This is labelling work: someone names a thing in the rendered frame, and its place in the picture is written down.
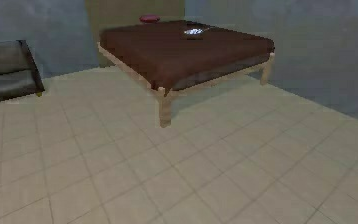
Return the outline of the small silver object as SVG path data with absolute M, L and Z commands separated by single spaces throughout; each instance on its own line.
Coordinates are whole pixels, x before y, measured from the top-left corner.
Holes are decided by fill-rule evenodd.
M 210 28 L 205 28 L 205 29 L 193 28 L 193 29 L 185 30 L 185 31 L 183 31 L 183 33 L 186 36 L 199 36 L 209 29 Z

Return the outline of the dark red round pillow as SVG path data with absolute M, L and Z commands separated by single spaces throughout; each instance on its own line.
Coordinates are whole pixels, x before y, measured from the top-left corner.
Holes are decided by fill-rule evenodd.
M 157 23 L 160 21 L 160 17 L 158 15 L 149 14 L 149 15 L 142 15 L 139 18 L 139 20 L 142 23 Z

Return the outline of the brown-covered wooden bed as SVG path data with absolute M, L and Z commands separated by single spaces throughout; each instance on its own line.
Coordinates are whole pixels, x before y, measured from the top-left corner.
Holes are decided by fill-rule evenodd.
M 199 36 L 183 33 L 193 28 L 210 29 Z M 163 128 L 171 124 L 175 98 L 236 73 L 260 71 L 265 85 L 275 58 L 269 38 L 186 20 L 104 29 L 98 50 L 156 97 Z

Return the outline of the dark grey sofa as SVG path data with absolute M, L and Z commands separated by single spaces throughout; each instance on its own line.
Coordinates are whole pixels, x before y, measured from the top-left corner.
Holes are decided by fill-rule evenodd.
M 0 42 L 0 102 L 45 91 L 25 40 Z

